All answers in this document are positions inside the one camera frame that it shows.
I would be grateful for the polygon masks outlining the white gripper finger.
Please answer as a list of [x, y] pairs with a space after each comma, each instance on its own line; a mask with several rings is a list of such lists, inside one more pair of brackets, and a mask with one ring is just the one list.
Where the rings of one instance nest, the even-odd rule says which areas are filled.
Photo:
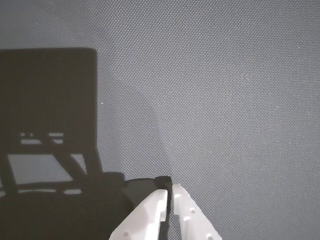
[[179, 217], [183, 240], [220, 240], [222, 238], [184, 187], [173, 184], [172, 195], [173, 212]]
[[158, 240], [167, 217], [168, 191], [148, 195], [111, 233], [111, 240]]

